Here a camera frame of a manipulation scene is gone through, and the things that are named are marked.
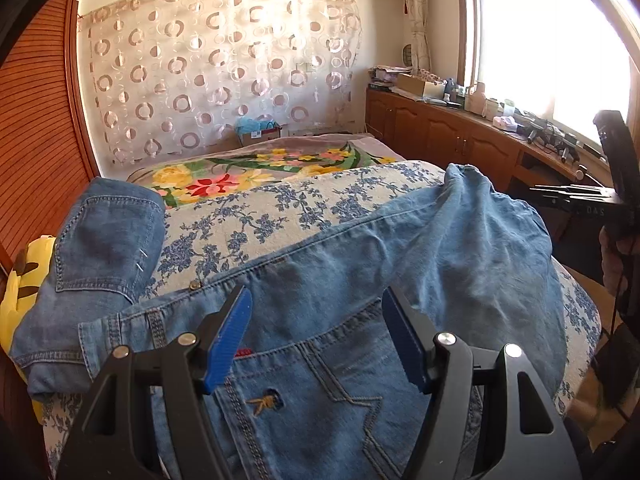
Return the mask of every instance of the window frame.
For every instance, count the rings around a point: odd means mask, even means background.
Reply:
[[[622,40],[629,53],[631,92],[627,124],[634,140],[636,153],[640,156],[640,31],[628,19],[622,6],[615,0],[591,0],[603,12],[609,23]],[[640,0],[630,0],[640,12]],[[458,55],[458,81],[464,86],[472,86],[478,81],[481,59],[482,0],[460,0],[460,45]],[[588,144],[599,152],[602,147],[584,134],[575,131],[553,119],[554,99],[545,111],[548,119],[562,130],[574,134],[583,144]]]

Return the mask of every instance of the blue gripper pad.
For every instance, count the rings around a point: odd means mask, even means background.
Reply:
[[[209,350],[207,373],[202,381],[207,394],[211,394],[216,386],[225,382],[244,332],[249,325],[252,306],[251,293],[243,288]]]
[[[406,378],[411,384],[418,386],[421,392],[426,391],[430,384],[424,370],[426,351],[390,287],[382,293],[382,317],[398,352]]]

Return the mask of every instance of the box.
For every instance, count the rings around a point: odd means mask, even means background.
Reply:
[[[442,99],[444,97],[444,83],[429,83],[417,77],[398,74],[396,86],[405,92],[411,92],[420,97]]]
[[[238,138],[240,139],[240,144],[242,144],[242,146],[251,146],[258,142],[264,142],[265,140],[279,139],[281,129],[282,128],[280,126],[276,126],[275,128],[269,128],[268,130],[238,134]]]

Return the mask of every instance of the wooden louvered door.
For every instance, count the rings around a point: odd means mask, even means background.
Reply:
[[[97,174],[82,136],[76,0],[49,0],[0,67],[0,264],[55,235]]]

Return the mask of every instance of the bed sheet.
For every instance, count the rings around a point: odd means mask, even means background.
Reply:
[[[332,224],[366,215],[380,205],[443,181],[427,162],[355,168],[260,187],[169,208],[160,261],[148,298],[206,280],[242,263],[307,238]],[[554,260],[564,297],[567,365],[554,399],[564,414],[585,375],[600,336],[591,299]],[[63,443],[81,403],[80,395],[55,394],[45,405],[47,455],[55,471]]]
[[[157,191],[167,208],[247,191],[267,183],[404,160],[364,134],[285,137],[230,152],[135,171],[127,179]]]

